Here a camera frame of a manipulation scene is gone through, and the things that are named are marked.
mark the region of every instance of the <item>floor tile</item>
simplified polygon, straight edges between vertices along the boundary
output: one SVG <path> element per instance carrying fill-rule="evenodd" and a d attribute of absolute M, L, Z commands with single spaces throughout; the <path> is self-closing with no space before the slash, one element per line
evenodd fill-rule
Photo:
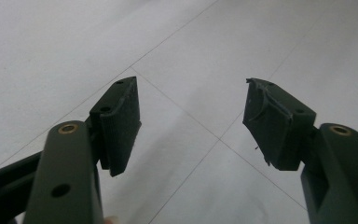
<path fill-rule="evenodd" d="M 0 2 L 0 163 L 212 2 Z"/>
<path fill-rule="evenodd" d="M 133 67 L 220 137 L 332 1 L 219 1 Z"/>
<path fill-rule="evenodd" d="M 317 112 L 316 127 L 336 122 L 358 130 L 358 2 L 337 0 L 271 81 Z M 242 115 L 222 140 L 305 207 L 302 168 L 280 172 L 268 167 L 241 121 Z"/>
<path fill-rule="evenodd" d="M 226 134 L 222 137 L 222 141 L 247 160 L 257 171 L 263 174 L 278 188 L 286 192 L 303 208 L 306 208 L 307 206 L 305 204 L 304 192 L 300 179 L 303 165 L 300 166 L 297 172 L 283 172 L 276 170 L 272 165 L 268 166 L 261 150 L 256 149 L 257 142 L 254 140 L 248 129 L 242 124 L 242 119 L 243 113 L 228 129 Z"/>
<path fill-rule="evenodd" d="M 129 69 L 118 78 L 132 77 Z M 61 120 L 84 120 L 106 85 Z M 142 127 L 124 174 L 114 178 L 100 170 L 103 210 L 123 223 L 148 223 L 185 181 L 217 139 L 143 78 L 138 77 Z M 7 163 L 43 148 L 36 139 Z"/>
<path fill-rule="evenodd" d="M 158 213 L 159 223 L 309 223 L 305 209 L 219 142 Z"/>

